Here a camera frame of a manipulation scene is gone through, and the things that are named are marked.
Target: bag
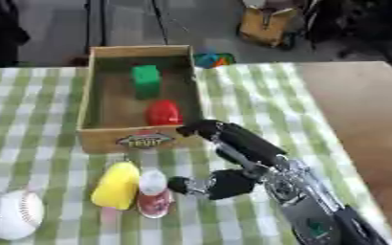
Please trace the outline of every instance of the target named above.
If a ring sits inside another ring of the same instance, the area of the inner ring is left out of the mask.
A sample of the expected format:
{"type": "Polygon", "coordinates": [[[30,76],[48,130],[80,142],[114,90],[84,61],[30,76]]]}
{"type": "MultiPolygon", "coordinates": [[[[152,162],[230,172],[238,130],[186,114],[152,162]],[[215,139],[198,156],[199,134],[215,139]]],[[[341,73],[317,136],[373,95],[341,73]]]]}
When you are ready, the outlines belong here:
{"type": "Polygon", "coordinates": [[[17,62],[17,47],[30,40],[18,23],[19,12],[12,0],[0,0],[0,67],[17,62]]]}

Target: wooden table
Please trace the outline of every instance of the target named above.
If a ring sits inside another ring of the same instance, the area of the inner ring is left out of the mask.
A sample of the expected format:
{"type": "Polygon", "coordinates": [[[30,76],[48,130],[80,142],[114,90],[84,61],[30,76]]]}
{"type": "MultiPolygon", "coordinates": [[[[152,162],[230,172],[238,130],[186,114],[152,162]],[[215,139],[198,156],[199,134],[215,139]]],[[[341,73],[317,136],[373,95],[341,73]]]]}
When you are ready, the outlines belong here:
{"type": "Polygon", "coordinates": [[[392,67],[380,61],[297,67],[392,225],[392,67]]]}

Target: tripod leg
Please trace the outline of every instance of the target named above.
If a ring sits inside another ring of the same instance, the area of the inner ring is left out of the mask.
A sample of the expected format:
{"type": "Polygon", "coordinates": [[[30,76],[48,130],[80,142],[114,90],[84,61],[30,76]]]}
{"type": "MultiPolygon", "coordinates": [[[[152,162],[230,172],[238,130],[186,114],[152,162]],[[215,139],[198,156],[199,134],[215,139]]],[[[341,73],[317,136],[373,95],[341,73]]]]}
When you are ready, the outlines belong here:
{"type": "Polygon", "coordinates": [[[100,28],[100,43],[99,46],[107,46],[107,21],[105,12],[105,0],[99,0],[99,28],[100,28]]]}

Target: cable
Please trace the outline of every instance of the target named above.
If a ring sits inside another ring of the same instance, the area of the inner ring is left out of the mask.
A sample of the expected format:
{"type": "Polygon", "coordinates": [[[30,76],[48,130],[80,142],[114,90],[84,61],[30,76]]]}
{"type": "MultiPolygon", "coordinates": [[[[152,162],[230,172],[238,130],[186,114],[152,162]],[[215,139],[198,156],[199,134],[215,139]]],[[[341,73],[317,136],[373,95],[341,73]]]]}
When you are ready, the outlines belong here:
{"type": "Polygon", "coordinates": [[[154,10],[154,14],[156,15],[156,19],[158,20],[159,28],[161,29],[161,32],[162,32],[164,45],[168,45],[167,34],[166,34],[166,29],[164,28],[164,25],[163,25],[161,9],[159,9],[159,6],[158,6],[156,0],[151,0],[151,4],[153,6],[153,10],[154,10]]]}

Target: robotic hand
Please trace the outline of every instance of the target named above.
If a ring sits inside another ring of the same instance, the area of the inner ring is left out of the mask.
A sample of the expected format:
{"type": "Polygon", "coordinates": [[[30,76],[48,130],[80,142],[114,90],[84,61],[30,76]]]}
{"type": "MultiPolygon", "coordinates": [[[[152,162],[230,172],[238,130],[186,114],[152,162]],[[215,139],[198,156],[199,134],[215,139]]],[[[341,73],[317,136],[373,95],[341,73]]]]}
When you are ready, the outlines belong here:
{"type": "Polygon", "coordinates": [[[348,205],[342,205],[304,163],[245,128],[202,120],[177,128],[213,142],[217,154],[242,169],[214,171],[207,180],[172,177],[171,190],[218,200],[264,185],[290,222],[302,245],[386,245],[385,240],[348,205]]]}

